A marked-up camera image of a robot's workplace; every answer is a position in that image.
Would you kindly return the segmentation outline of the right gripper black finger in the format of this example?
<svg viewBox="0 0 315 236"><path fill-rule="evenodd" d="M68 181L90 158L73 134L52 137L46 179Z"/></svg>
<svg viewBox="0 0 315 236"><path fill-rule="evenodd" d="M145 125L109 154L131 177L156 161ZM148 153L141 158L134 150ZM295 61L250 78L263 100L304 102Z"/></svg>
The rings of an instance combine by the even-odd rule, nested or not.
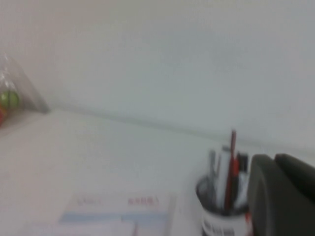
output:
<svg viewBox="0 0 315 236"><path fill-rule="evenodd" d="M288 154L254 155L248 205L255 236L315 234L315 168Z"/></svg>

